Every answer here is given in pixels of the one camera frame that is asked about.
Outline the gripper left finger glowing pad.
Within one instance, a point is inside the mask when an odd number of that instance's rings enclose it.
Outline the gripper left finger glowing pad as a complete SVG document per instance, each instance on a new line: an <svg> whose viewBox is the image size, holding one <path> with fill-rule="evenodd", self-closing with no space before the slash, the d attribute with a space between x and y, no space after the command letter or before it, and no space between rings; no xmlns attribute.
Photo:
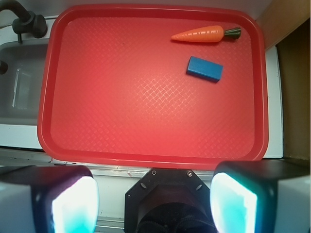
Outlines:
<svg viewBox="0 0 311 233"><path fill-rule="evenodd" d="M98 185L86 166L3 166L2 233L92 233Z"/></svg>

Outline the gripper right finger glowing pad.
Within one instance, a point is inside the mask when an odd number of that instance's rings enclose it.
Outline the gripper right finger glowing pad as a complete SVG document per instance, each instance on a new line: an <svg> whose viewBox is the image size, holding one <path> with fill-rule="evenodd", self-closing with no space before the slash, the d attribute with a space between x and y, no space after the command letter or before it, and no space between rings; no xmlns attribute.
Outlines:
<svg viewBox="0 0 311 233"><path fill-rule="evenodd" d="M221 162L210 185L210 208L220 233L309 233L310 163Z"/></svg>

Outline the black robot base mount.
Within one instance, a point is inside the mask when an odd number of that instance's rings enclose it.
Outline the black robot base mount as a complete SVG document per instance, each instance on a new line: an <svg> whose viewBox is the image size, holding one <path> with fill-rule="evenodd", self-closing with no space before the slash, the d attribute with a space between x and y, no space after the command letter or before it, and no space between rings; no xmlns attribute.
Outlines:
<svg viewBox="0 0 311 233"><path fill-rule="evenodd" d="M126 233L215 233L210 188L192 171L152 168L125 194Z"/></svg>

